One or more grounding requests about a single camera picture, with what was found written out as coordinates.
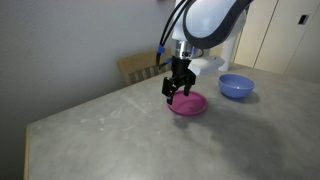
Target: gray table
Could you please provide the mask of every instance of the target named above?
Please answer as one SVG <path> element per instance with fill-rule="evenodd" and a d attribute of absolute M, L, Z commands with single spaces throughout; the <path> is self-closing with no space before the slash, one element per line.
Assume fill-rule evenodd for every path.
<path fill-rule="evenodd" d="M 209 102 L 172 113 L 160 75 L 29 125 L 30 180 L 320 179 L 320 85 L 233 65 L 256 83 L 245 99 L 219 92 L 222 72 L 192 90 Z"/>

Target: white cabinet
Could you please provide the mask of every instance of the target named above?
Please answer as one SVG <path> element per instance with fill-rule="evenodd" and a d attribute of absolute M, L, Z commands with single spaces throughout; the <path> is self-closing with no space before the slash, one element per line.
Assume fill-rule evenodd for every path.
<path fill-rule="evenodd" d="M 286 76 L 320 83 L 320 9 L 317 10 L 297 48 Z"/>
<path fill-rule="evenodd" d="M 302 46 L 299 46 L 300 42 L 308 44 L 307 39 L 302 39 L 312 39 L 312 36 L 318 36 L 316 31 L 320 31 L 317 25 L 313 25 L 314 30 L 307 31 L 311 20 L 316 18 L 313 16 L 319 4 L 320 0 L 254 1 L 249 9 L 235 63 L 277 74 L 292 75 L 298 72 L 295 66 L 299 66 L 297 61 L 301 57 L 298 56 L 302 55 L 295 55 L 295 52 Z M 301 19 L 303 15 L 307 17 L 304 21 Z M 314 45 L 320 43 L 317 39 L 313 40 Z"/>

